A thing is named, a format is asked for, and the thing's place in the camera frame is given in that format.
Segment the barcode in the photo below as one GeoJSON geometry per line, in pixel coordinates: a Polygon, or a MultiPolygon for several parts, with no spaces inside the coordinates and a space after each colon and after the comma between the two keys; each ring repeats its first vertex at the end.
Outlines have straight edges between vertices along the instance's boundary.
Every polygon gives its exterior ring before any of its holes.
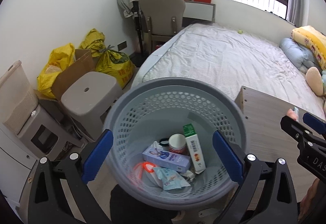
{"type": "Polygon", "coordinates": [[[192,140],[190,143],[191,143],[192,150],[193,150],[194,152],[197,152],[197,148],[196,148],[195,141],[192,140]]]}

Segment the green and white box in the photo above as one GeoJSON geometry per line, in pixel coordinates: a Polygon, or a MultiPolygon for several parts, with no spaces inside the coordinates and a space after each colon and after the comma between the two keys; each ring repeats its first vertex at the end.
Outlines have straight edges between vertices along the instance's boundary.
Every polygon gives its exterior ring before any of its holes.
{"type": "Polygon", "coordinates": [[[192,124],[183,126],[185,140],[187,142],[189,154],[195,168],[195,173],[200,174],[206,169],[202,148],[200,147],[198,135],[192,124]]]}

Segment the yellow pillow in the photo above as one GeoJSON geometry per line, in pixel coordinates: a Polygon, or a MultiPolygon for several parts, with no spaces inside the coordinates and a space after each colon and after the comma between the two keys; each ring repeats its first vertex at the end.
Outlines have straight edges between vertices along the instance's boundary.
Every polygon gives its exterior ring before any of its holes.
{"type": "Polygon", "coordinates": [[[312,26],[305,26],[293,29],[291,38],[295,42],[311,49],[321,68],[326,70],[326,36],[312,26]]]}

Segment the yellow bag with red text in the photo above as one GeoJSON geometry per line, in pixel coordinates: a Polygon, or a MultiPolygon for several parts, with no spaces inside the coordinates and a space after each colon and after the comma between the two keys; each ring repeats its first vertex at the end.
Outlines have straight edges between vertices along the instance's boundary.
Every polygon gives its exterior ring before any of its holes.
{"type": "Polygon", "coordinates": [[[95,70],[115,77],[121,88],[129,82],[134,74],[135,65],[129,56],[123,52],[108,49],[104,51],[98,61],[95,70]]]}

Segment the purple box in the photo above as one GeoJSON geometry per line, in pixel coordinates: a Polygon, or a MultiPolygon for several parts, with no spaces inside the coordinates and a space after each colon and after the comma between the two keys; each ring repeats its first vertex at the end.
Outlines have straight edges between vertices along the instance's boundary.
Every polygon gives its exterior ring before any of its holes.
{"type": "Polygon", "coordinates": [[[176,170],[177,172],[185,173],[190,167],[189,156],[153,147],[148,147],[142,154],[145,161],[171,170],[176,170]]]}

